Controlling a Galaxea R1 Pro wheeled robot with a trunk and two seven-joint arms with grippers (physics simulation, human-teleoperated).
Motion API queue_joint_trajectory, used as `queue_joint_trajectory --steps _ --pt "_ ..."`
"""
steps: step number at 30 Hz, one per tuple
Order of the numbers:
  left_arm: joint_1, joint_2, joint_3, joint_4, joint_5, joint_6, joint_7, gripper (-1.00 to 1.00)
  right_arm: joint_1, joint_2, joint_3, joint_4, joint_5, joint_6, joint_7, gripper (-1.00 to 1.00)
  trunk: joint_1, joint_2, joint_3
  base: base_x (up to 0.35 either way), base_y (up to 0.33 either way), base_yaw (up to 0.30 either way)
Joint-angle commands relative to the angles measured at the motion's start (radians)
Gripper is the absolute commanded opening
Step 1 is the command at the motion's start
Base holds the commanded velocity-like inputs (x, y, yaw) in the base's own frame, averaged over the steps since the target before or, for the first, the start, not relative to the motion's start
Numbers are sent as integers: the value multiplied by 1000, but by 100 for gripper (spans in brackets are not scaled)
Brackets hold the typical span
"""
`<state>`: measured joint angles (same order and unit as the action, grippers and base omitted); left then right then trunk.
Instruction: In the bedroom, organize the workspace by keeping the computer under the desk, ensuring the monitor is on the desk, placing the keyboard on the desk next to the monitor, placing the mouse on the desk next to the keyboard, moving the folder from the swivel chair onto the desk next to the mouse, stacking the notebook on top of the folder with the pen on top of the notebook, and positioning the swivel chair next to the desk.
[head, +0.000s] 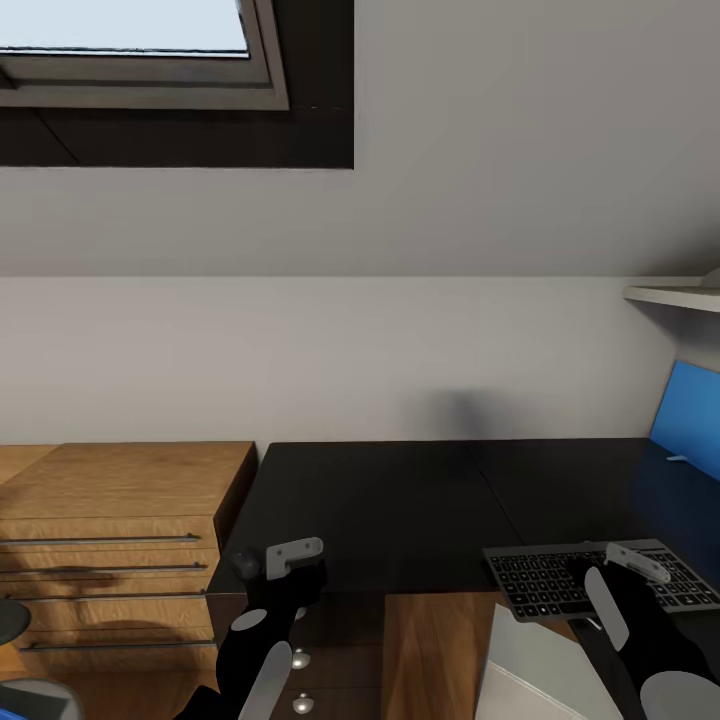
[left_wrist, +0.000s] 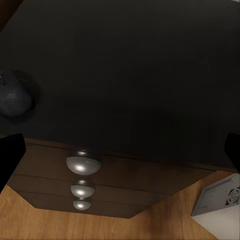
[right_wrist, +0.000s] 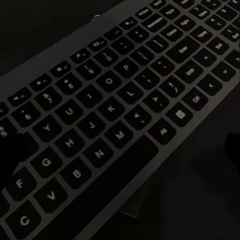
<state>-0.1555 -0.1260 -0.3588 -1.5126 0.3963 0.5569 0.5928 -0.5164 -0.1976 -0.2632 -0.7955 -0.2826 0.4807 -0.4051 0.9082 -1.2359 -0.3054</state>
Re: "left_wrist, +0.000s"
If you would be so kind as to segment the mouse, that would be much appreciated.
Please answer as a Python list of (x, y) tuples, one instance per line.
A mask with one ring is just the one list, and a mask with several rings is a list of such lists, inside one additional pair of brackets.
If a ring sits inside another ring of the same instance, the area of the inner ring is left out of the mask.
[(0, 71), (0, 112), (7, 116), (21, 116), (34, 103), (34, 94), (27, 80), (13, 71)]

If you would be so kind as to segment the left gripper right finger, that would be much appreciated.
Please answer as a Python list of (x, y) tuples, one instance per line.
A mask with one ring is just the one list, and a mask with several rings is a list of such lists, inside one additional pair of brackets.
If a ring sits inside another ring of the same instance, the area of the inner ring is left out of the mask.
[(227, 135), (224, 151), (240, 173), (240, 135), (229, 133)]

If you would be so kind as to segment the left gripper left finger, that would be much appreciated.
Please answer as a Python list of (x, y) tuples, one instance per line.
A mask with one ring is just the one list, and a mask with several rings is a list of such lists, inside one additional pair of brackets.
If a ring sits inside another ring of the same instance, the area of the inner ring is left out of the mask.
[(0, 138), (0, 193), (26, 152), (22, 133)]

